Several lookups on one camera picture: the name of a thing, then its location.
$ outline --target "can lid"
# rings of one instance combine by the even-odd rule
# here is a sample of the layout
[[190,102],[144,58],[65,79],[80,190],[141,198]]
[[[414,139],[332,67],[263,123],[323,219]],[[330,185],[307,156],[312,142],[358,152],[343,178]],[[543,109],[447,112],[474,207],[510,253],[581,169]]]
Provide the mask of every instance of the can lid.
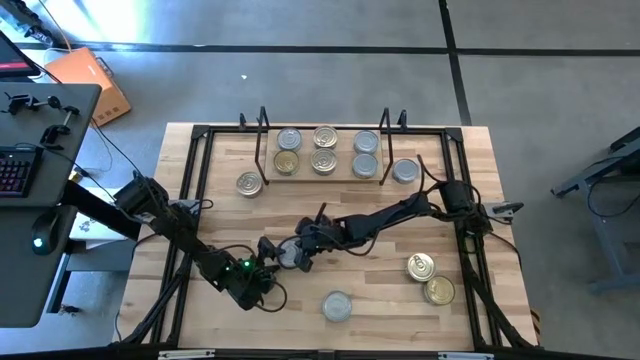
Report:
[[296,128],[284,128],[278,133],[278,146],[282,150],[296,150],[302,143],[302,135]]
[[342,291],[332,291],[322,302],[322,312],[329,321],[341,322],[351,316],[351,299]]
[[353,172],[358,176],[372,177],[378,170],[378,160],[369,154],[360,154],[353,159]]
[[334,147],[338,142],[338,132],[331,126],[319,126],[313,132],[313,142],[318,147]]
[[401,184],[409,184],[418,176],[418,165],[409,159],[398,160],[393,165],[393,178]]
[[378,136],[369,130],[362,130],[353,138],[358,153],[373,154],[378,149]]
[[424,284],[424,294],[436,305],[447,305],[453,301],[456,290],[451,280],[444,276],[435,276]]
[[407,261],[407,272],[417,281],[428,281],[436,273],[436,266],[433,259],[423,253],[411,255]]
[[262,179],[255,172],[246,172],[236,181],[236,189],[242,195],[255,195],[262,189]]
[[311,155],[311,166],[316,170],[329,172],[335,169],[337,164],[336,154],[329,149],[318,149]]
[[293,173],[298,169],[298,154],[289,150],[279,151],[273,158],[273,163],[279,172]]
[[287,240],[279,246],[284,253],[278,255],[278,263],[285,269],[296,267],[296,258],[302,252],[302,249],[296,245],[297,240],[298,238]]

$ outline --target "monitor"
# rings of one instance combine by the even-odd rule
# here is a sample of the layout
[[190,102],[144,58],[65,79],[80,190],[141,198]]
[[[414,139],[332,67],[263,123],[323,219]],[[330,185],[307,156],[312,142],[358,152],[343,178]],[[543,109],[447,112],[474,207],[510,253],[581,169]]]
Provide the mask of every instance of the monitor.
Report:
[[0,31],[0,78],[40,75],[40,69]]

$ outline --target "black desk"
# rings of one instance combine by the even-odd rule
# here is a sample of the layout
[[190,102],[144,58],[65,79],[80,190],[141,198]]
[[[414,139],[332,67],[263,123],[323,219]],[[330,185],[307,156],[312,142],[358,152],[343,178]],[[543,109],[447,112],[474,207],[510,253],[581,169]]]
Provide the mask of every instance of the black desk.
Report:
[[[80,115],[68,124],[71,134],[60,141],[64,146],[60,152],[75,160],[100,91],[98,85],[91,84],[0,83],[0,108],[5,109],[8,103],[3,92],[28,93],[40,101],[55,95],[63,106],[78,108]],[[64,112],[49,107],[38,112],[25,109],[16,116],[0,113],[0,145],[38,144],[45,128],[63,120]],[[0,327],[31,327],[40,320],[77,210],[89,216],[89,212],[101,212],[121,220],[122,215],[113,207],[67,181],[72,167],[68,160],[45,151],[29,197],[0,198]],[[58,203],[67,204],[59,208],[58,247],[47,256],[35,255],[31,249],[33,222]]]

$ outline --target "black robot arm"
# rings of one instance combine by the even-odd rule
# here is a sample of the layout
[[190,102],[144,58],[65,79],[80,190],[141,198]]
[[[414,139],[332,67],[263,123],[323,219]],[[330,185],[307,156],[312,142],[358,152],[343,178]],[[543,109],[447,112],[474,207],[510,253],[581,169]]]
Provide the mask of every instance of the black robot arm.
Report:
[[[275,246],[267,238],[260,238],[257,254],[245,245],[216,249],[204,244],[197,238],[197,222],[192,209],[180,202],[169,204],[166,190],[155,180],[137,172],[115,199],[116,207],[130,217],[151,216],[152,220],[146,224],[191,255],[202,277],[218,291],[227,290],[242,309],[249,310],[262,304],[262,295],[273,288],[274,273],[280,267],[265,265],[266,259],[273,260],[276,255]],[[231,247],[248,249],[251,256],[236,259],[226,250]]]
[[[440,221],[452,222],[462,220],[465,229],[476,234],[491,231],[484,208],[474,202],[472,190],[475,188],[460,180],[440,181],[428,173],[418,156],[423,169],[420,190],[397,204],[369,215],[349,215],[330,220],[324,215],[326,204],[322,204],[315,220],[303,218],[296,226],[296,236],[285,239],[278,245],[278,261],[283,268],[299,268],[309,272],[313,261],[311,258],[324,251],[344,250],[352,255],[367,255],[377,239],[378,233],[384,229],[403,223],[415,217],[430,216]],[[423,191],[424,174],[435,180],[435,184]],[[428,195],[438,190],[445,207],[443,211],[438,205],[430,203]],[[351,249],[364,246],[370,242],[367,251],[352,252]]]

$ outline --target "wooden board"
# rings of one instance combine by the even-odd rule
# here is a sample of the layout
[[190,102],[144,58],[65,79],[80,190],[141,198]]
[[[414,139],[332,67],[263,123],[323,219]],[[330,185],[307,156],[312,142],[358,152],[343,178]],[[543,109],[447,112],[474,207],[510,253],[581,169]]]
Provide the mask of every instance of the wooden board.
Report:
[[[155,178],[177,197],[184,171],[192,124],[167,126]],[[486,127],[464,127],[463,135],[473,184],[483,201],[503,200],[502,188]],[[397,158],[421,154],[435,176],[444,177],[440,142],[436,137],[394,137]],[[272,183],[255,199],[235,191],[235,179],[255,168],[255,135],[215,136],[205,198],[215,206],[201,217],[199,238],[217,246],[247,244],[255,247],[260,236],[277,242],[293,233],[302,216],[313,216],[322,202],[325,214],[344,216],[370,213],[416,191],[418,183],[400,185],[389,179],[383,187],[373,183],[284,184]],[[261,153],[265,154],[266,144]],[[196,157],[200,164],[201,152]],[[198,178],[195,167],[191,195]],[[437,196],[430,197],[441,203]],[[493,224],[495,232],[513,242],[508,226]],[[528,341],[536,341],[522,274],[516,254],[505,244],[487,237],[485,251],[494,297],[507,318]],[[141,244],[135,253],[120,309],[119,327],[128,335],[142,320],[158,295],[168,242],[157,237]],[[240,251],[233,254],[245,256]],[[404,274],[408,256],[426,252],[438,273],[455,284],[456,297],[447,306],[425,303],[420,285]],[[287,288],[286,308],[275,314],[258,309],[243,311],[226,293],[219,293],[194,267],[180,333],[181,347],[284,348],[350,350],[470,350],[469,321],[452,224],[431,218],[413,219],[383,231],[373,251],[364,258],[345,252],[314,257],[310,273],[281,271],[278,280]],[[326,321],[320,311],[332,290],[351,295],[353,314],[343,323]],[[276,307],[282,295],[274,290],[266,306]],[[171,326],[173,300],[165,318]],[[481,326],[490,341],[484,307],[478,300]]]
[[[300,159],[300,168],[298,172],[291,176],[280,175],[273,164],[273,158],[280,151],[278,147],[278,133],[280,130],[269,130],[267,135],[267,156],[265,160],[265,177],[270,181],[286,181],[286,182],[371,182],[382,180],[382,174],[384,166],[382,161],[383,146],[380,141],[378,150],[374,154],[376,160],[378,160],[378,169],[376,174],[369,179],[360,179],[353,175],[351,171],[353,165],[353,159],[356,157],[356,152],[353,150],[353,138],[359,132],[358,130],[339,130],[338,142],[333,152],[338,158],[338,164],[333,174],[328,176],[318,175],[313,171],[311,167],[311,154],[316,150],[313,144],[313,130],[300,130],[302,135],[302,147],[298,150],[298,157]],[[380,139],[380,131],[372,130],[373,133]]]

